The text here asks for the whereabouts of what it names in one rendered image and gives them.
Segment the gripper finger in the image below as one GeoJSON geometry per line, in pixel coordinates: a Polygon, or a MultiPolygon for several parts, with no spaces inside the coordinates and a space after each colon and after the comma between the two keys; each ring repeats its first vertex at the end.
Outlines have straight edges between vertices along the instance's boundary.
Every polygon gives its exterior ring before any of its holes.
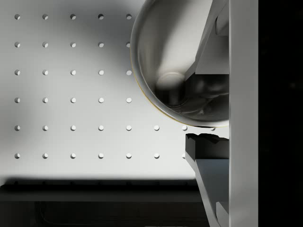
{"type": "Polygon", "coordinates": [[[229,0],[212,0],[195,61],[186,72],[186,96],[229,94],[229,73],[229,0]]]}
{"type": "Polygon", "coordinates": [[[185,159],[195,172],[210,227],[229,227],[229,140],[186,134],[185,159]]]}

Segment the yellow bowl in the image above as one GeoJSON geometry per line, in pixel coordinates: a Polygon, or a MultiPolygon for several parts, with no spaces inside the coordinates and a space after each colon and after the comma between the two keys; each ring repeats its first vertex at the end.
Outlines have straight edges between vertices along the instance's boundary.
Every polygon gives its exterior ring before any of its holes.
{"type": "Polygon", "coordinates": [[[187,97],[186,72],[194,63],[212,0],[145,0],[131,33],[136,81],[168,117],[196,127],[229,124],[229,94],[187,97]]]}

